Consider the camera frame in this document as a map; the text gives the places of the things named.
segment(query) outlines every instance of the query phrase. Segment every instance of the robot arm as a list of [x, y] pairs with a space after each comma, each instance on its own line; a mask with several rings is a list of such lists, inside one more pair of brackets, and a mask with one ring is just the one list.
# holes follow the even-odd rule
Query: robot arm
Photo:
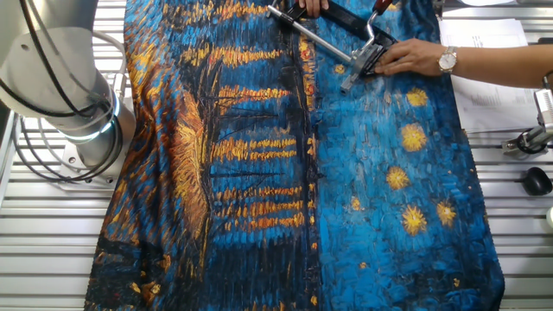
[[[135, 127], [120, 94], [94, 66], [97, 5], [97, 0], [0, 3], [0, 100], [23, 116], [46, 118], [77, 146], [89, 169], [107, 157], [118, 159], [113, 147], [128, 144]], [[121, 73], [116, 77], [124, 79]], [[124, 125], [115, 126], [118, 120]]]

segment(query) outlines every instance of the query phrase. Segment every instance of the metal grating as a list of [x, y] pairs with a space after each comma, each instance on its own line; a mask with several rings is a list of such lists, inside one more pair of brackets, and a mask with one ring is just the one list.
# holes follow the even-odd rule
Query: metal grating
[[[95, 29], [122, 41], [124, 6], [125, 1], [100, 0]], [[553, 7], [448, 4], [444, 13], [444, 18], [513, 17], [523, 22], [530, 43], [553, 37]], [[97, 39], [93, 50], [98, 69], [111, 79], [119, 68], [120, 53]], [[28, 119], [27, 126], [41, 158], [58, 168], [60, 164], [41, 148], [36, 120]], [[47, 132], [61, 156], [65, 139], [53, 128]], [[553, 194], [529, 198], [514, 182], [532, 166], [553, 174], [553, 151], [524, 162], [503, 156], [501, 142], [517, 134], [469, 136], [505, 273], [502, 308], [553, 310], [553, 229], [544, 216], [553, 206]], [[32, 159], [28, 150], [23, 152]], [[5, 186], [0, 207], [0, 311], [82, 310], [92, 254], [111, 193], [66, 193], [31, 173], [17, 155], [9, 182], [0, 186]]]

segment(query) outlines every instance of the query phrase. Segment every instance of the wrinkled cloth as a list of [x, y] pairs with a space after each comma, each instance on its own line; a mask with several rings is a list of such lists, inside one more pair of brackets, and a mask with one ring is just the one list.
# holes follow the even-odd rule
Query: wrinkled cloth
[[[368, 15], [374, 0], [338, 0]], [[268, 0], [128, 0], [136, 135], [85, 310], [498, 310], [450, 80], [359, 81]], [[284, 10], [291, 3], [279, 3]], [[343, 51], [363, 42], [305, 27]], [[376, 20], [439, 41], [431, 0]]]

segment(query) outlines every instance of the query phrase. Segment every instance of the red handle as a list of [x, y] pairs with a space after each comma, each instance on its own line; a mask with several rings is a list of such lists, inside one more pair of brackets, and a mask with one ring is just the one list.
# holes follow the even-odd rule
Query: red handle
[[372, 11], [377, 11], [379, 15], [382, 15], [388, 9], [390, 4], [391, 0], [377, 0], [374, 7], [372, 7]]

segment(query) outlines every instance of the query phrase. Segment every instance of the watch face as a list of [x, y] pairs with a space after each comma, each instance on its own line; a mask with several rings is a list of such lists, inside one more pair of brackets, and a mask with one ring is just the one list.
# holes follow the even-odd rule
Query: watch face
[[440, 59], [440, 67], [444, 70], [449, 70], [455, 66], [457, 59], [453, 54], [444, 54]]

